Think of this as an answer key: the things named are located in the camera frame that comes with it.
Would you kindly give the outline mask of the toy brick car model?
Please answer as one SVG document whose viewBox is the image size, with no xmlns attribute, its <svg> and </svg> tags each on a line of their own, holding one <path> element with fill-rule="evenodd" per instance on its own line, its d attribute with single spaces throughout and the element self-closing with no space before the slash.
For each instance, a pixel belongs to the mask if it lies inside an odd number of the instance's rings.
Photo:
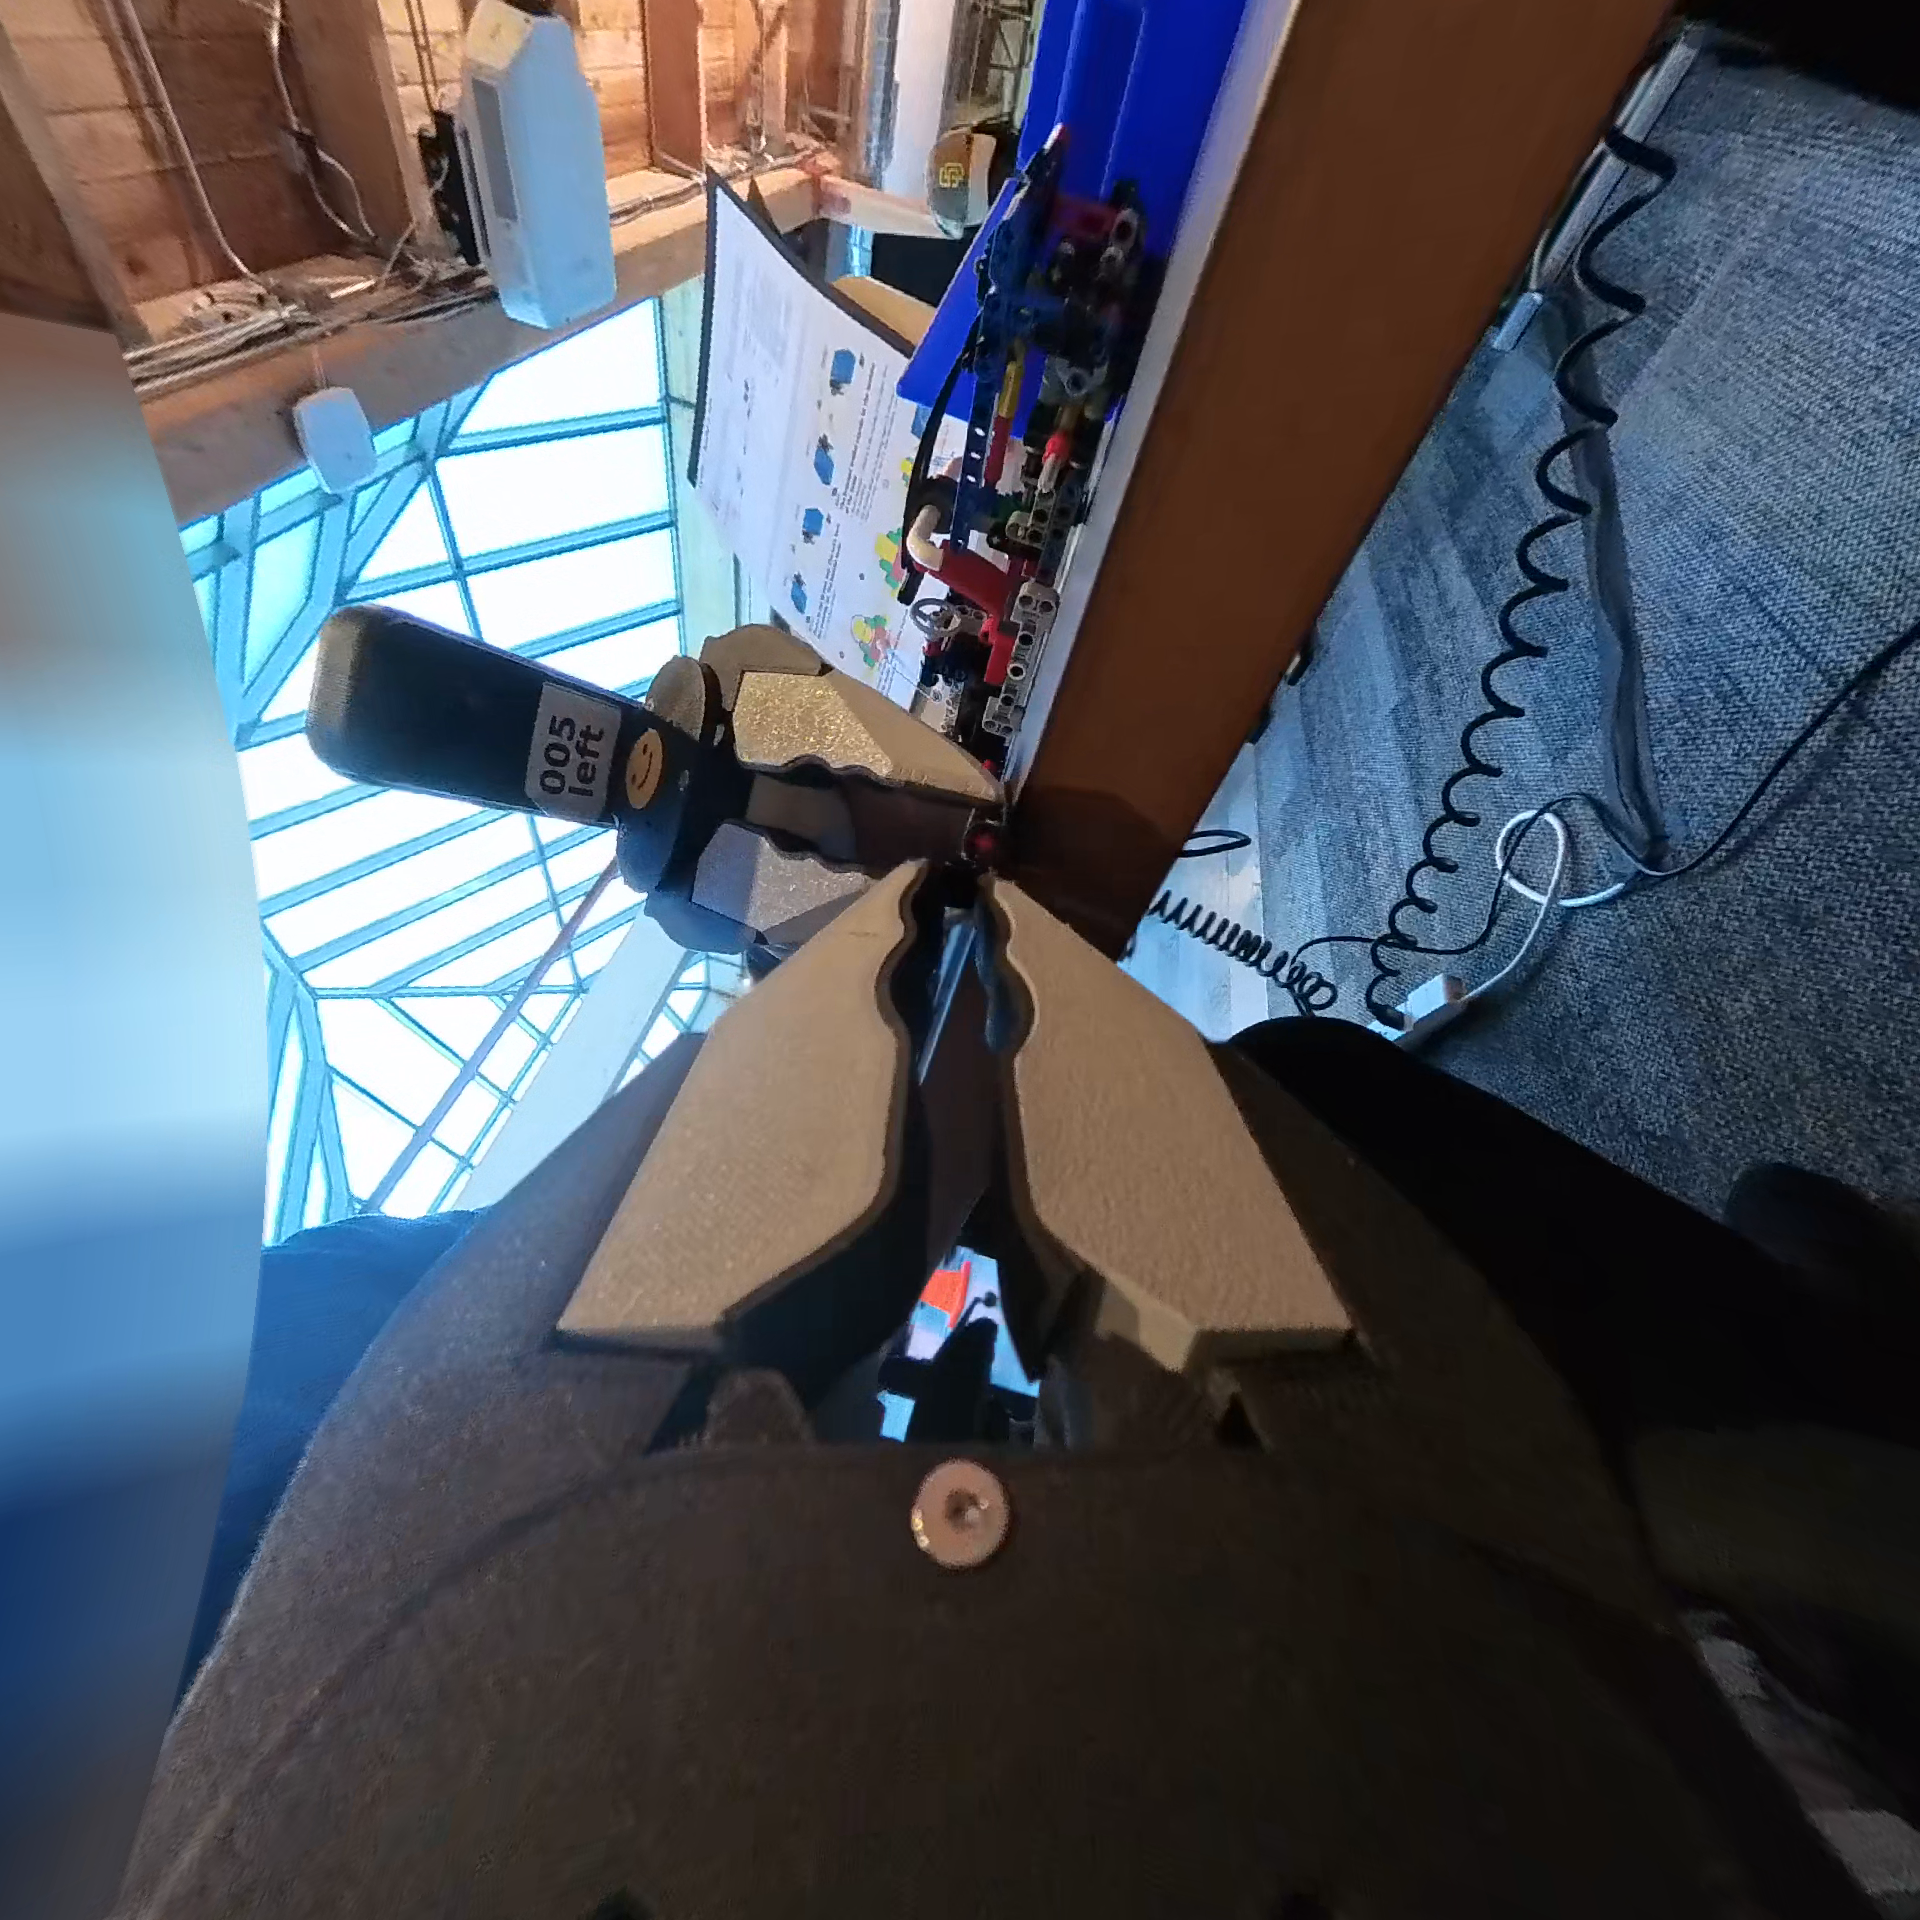
<svg viewBox="0 0 1920 1920">
<path fill-rule="evenodd" d="M 1149 317 L 1144 198 L 1065 185 L 1066 128 L 1010 183 L 973 267 L 973 317 L 903 481 L 900 604 L 947 734 L 1001 772 L 1060 610 L 1108 423 Z"/>
</svg>

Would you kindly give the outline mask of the white wall device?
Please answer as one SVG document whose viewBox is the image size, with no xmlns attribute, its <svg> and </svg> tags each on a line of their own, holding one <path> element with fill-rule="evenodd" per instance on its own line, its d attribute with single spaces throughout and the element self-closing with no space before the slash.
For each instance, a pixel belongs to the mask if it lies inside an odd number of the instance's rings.
<svg viewBox="0 0 1920 1920">
<path fill-rule="evenodd" d="M 604 137 L 569 20 L 478 4 L 454 118 L 472 238 L 499 306 L 545 333 L 610 306 Z"/>
</svg>

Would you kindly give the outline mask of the blue plastic bin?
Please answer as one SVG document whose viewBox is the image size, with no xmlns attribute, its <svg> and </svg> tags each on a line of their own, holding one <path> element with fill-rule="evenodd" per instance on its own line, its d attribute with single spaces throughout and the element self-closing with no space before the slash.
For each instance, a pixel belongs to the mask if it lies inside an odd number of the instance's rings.
<svg viewBox="0 0 1920 1920">
<path fill-rule="evenodd" d="M 1138 194 L 1158 300 L 1245 4 L 1044 4 L 1016 170 L 1065 124 L 1060 198 Z"/>
</svg>

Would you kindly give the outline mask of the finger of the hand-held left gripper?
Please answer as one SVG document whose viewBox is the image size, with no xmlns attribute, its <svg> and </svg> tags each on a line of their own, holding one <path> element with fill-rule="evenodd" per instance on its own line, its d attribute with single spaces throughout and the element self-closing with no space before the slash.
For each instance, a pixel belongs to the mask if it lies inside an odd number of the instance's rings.
<svg viewBox="0 0 1920 1920">
<path fill-rule="evenodd" d="M 740 956 L 754 948 L 789 954 L 866 901 L 883 877 L 928 875 L 929 853 L 892 864 L 829 860 L 820 849 L 788 849 L 739 820 L 689 820 L 689 950 Z"/>
<path fill-rule="evenodd" d="M 703 642 L 719 685 L 726 822 L 1000 822 L 1001 784 L 970 751 L 832 669 L 782 626 Z"/>
</svg>

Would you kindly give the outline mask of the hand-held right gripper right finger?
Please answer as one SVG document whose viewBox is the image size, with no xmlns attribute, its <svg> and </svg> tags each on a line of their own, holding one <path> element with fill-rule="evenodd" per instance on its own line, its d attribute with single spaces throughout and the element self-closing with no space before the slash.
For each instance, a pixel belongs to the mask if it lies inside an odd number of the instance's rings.
<svg viewBox="0 0 1920 1920">
<path fill-rule="evenodd" d="M 1021 1366 L 1088 1336 L 1179 1377 L 1342 1346 L 1356 1322 L 1203 1031 L 1010 877 L 979 887 L 979 969 Z"/>
</svg>

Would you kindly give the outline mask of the black cap with yellow logo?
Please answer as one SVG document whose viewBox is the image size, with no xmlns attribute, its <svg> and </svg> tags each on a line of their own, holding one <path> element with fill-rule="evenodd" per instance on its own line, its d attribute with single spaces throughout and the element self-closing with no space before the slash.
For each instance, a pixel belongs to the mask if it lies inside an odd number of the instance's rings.
<svg viewBox="0 0 1920 1920">
<path fill-rule="evenodd" d="M 959 242 L 990 219 L 1016 174 L 1020 124 L 990 118 L 947 128 L 924 164 L 924 205 L 942 238 Z"/>
</svg>

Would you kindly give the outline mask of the printed instruction sheet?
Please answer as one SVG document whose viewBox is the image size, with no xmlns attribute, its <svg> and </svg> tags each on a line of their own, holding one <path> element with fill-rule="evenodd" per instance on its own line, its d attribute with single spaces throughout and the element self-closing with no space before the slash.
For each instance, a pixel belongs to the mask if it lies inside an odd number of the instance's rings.
<svg viewBox="0 0 1920 1920">
<path fill-rule="evenodd" d="M 689 483 L 739 562 L 748 607 L 909 708 L 924 626 L 903 587 L 909 481 L 928 407 L 897 391 L 912 347 L 802 267 L 709 174 L 703 370 Z"/>
</svg>

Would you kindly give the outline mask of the small white sensor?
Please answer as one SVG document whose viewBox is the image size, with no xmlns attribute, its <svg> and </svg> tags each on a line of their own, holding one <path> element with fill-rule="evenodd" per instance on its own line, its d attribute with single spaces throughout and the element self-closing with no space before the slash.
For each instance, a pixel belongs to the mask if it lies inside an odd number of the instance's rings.
<svg viewBox="0 0 1920 1920">
<path fill-rule="evenodd" d="M 290 423 L 323 494 L 348 496 L 372 481 L 379 467 L 374 432 L 351 390 L 320 384 L 299 395 Z"/>
</svg>

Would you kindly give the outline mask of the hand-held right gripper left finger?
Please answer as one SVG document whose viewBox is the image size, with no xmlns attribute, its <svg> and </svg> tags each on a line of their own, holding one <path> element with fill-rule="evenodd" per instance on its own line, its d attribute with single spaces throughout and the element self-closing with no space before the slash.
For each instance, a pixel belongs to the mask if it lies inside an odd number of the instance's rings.
<svg viewBox="0 0 1920 1920">
<path fill-rule="evenodd" d="M 569 1346 L 768 1368 L 820 1398 L 929 1271 L 918 1044 L 933 869 L 903 863 L 726 1012 L 559 1315 Z"/>
</svg>

